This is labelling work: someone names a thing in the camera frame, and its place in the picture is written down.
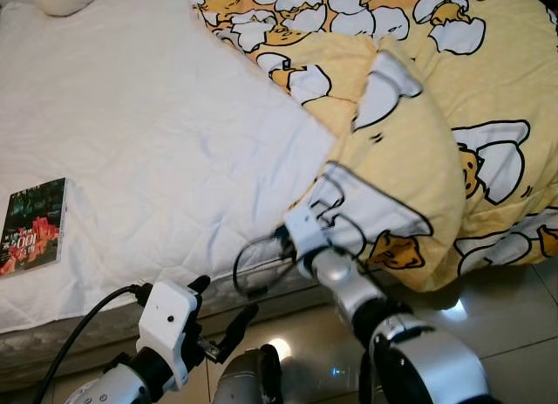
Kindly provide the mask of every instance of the quilted mattress cover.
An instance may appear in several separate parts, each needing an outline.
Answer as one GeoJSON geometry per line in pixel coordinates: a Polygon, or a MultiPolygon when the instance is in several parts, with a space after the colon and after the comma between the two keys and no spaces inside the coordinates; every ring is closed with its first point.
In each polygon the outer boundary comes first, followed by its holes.
{"type": "Polygon", "coordinates": [[[3,8],[0,223],[11,193],[71,185],[62,261],[0,279],[0,333],[139,280],[226,277],[310,185],[332,136],[193,22],[187,0],[3,8]]]}

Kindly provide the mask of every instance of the bedsheet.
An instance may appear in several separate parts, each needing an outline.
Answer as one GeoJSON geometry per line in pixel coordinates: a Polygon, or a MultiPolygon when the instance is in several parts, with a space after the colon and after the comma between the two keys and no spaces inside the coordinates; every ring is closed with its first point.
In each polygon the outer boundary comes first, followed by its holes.
{"type": "Polygon", "coordinates": [[[293,206],[330,244],[418,291],[558,254],[558,40],[539,2],[190,2],[336,135],[293,206]]]}
{"type": "MultiPolygon", "coordinates": [[[[0,332],[83,315],[140,280],[230,274],[307,188],[330,133],[194,27],[187,0],[0,16],[0,223],[68,177],[59,264],[0,278],[0,332]]],[[[130,302],[122,298],[112,307],[130,302]]]]}

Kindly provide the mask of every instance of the book cover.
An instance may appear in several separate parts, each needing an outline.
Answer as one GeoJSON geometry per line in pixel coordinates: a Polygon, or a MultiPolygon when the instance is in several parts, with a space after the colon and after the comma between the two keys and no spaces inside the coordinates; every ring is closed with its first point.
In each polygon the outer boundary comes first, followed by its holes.
{"type": "Polygon", "coordinates": [[[60,260],[66,179],[10,196],[0,239],[0,277],[60,260]]]}

